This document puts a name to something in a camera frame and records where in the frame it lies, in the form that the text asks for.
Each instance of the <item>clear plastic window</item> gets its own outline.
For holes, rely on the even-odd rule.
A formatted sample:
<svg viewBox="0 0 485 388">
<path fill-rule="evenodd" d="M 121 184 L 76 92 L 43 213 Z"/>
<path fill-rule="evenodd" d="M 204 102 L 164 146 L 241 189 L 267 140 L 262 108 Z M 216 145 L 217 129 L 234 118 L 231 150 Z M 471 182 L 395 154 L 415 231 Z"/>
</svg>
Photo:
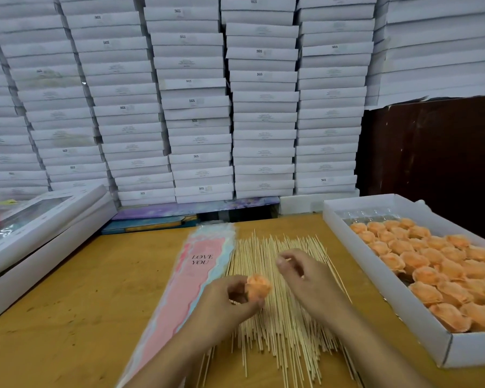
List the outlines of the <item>clear plastic window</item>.
<svg viewBox="0 0 485 388">
<path fill-rule="evenodd" d="M 64 198 L 41 200 L 37 203 L 32 204 L 31 206 L 28 206 L 22 209 L 16 214 L 1 220 L 0 221 L 0 241 L 8 237 L 9 235 L 13 234 L 16 230 L 24 227 L 31 221 L 39 218 L 43 214 L 46 214 L 52 208 L 58 206 L 68 198 L 70 197 L 67 196 Z"/>
</svg>

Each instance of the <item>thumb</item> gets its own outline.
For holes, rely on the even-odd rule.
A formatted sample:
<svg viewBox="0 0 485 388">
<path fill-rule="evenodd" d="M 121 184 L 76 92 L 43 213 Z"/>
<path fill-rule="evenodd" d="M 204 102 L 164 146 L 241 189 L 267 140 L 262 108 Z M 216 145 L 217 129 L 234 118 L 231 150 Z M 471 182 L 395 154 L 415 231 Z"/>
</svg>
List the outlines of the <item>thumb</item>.
<svg viewBox="0 0 485 388">
<path fill-rule="evenodd" d="M 264 307 L 264 300 L 256 300 L 256 301 L 248 301 L 244 304 L 239 304 L 232 306 L 232 310 L 235 312 L 235 318 L 237 319 L 237 323 L 240 324 L 243 321 L 246 321 L 254 314 L 256 314 L 259 310 Z"/>
<path fill-rule="evenodd" d="M 295 268 L 282 256 L 278 256 L 276 259 L 277 268 L 280 274 L 284 277 L 287 285 L 295 292 L 302 284 L 302 279 L 298 275 Z"/>
</svg>

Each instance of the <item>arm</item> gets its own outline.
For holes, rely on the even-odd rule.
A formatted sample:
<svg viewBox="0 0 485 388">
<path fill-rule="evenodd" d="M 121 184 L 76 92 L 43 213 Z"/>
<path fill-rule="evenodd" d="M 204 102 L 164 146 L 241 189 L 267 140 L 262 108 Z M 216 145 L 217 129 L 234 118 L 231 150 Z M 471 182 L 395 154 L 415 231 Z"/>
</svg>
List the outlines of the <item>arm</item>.
<svg viewBox="0 0 485 388">
<path fill-rule="evenodd" d="M 299 249 L 282 252 L 277 266 L 307 312 L 345 344 L 372 387 L 432 387 L 356 312 L 329 267 Z"/>
<path fill-rule="evenodd" d="M 207 285 L 179 332 L 124 388 L 177 388 L 202 354 L 264 306 L 264 300 L 246 301 L 246 279 L 242 275 L 227 276 Z"/>
</svg>

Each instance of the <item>yellow table surface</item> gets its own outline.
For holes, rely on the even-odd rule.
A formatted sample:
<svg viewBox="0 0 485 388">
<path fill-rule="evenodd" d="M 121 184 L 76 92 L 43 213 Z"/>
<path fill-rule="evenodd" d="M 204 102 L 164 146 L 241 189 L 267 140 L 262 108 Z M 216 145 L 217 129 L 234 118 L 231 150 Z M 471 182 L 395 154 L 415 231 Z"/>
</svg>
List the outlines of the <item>yellow table surface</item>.
<svg viewBox="0 0 485 388">
<path fill-rule="evenodd" d="M 437 387 L 485 388 L 485 367 L 440 370 L 321 215 L 235 224 L 238 237 L 317 235 L 355 307 Z M 114 387 L 160 299 L 190 228 L 106 235 L 89 241 L 0 316 L 0 388 Z M 324 354 L 322 385 L 355 387 L 340 356 Z M 207 388 L 279 388 L 272 355 L 241 355 L 221 345 Z"/>
</svg>

